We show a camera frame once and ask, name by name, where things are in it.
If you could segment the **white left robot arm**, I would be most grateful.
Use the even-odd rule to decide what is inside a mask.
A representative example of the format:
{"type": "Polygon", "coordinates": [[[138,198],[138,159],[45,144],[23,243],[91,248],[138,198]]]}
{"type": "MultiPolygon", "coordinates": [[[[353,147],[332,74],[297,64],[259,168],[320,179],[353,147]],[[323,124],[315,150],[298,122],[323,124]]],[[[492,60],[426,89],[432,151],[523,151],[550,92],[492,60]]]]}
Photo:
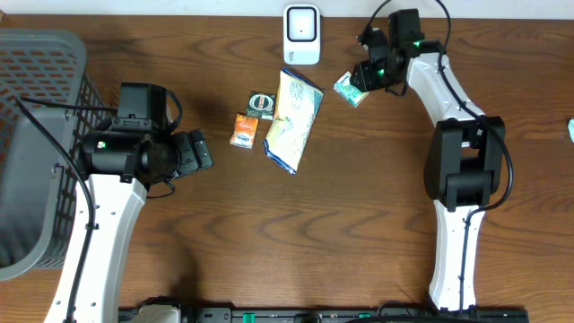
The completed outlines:
{"type": "Polygon", "coordinates": [[[204,133],[91,131],[74,226],[48,322],[116,322],[127,251],[149,188],[213,166],[204,133]]]}

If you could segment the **green wet wipes pack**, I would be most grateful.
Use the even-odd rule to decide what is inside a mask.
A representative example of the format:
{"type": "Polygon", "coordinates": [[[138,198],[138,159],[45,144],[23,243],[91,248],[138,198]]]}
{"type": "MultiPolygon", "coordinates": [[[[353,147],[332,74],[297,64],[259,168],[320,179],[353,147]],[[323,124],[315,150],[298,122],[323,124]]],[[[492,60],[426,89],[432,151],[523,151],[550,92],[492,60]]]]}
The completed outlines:
{"type": "Polygon", "coordinates": [[[573,118],[568,123],[568,131],[569,131],[570,140],[573,143],[574,142],[574,119],[573,118]]]}

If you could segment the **green tissue pack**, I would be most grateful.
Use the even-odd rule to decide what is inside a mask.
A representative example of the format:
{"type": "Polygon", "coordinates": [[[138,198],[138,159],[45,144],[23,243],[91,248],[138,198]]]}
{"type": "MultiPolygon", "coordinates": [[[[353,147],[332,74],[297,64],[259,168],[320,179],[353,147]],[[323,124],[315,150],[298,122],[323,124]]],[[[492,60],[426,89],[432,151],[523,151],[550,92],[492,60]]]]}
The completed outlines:
{"type": "Polygon", "coordinates": [[[361,92],[358,88],[350,83],[352,74],[347,71],[334,84],[334,90],[349,102],[354,108],[357,108],[368,96],[369,92],[361,92]]]}

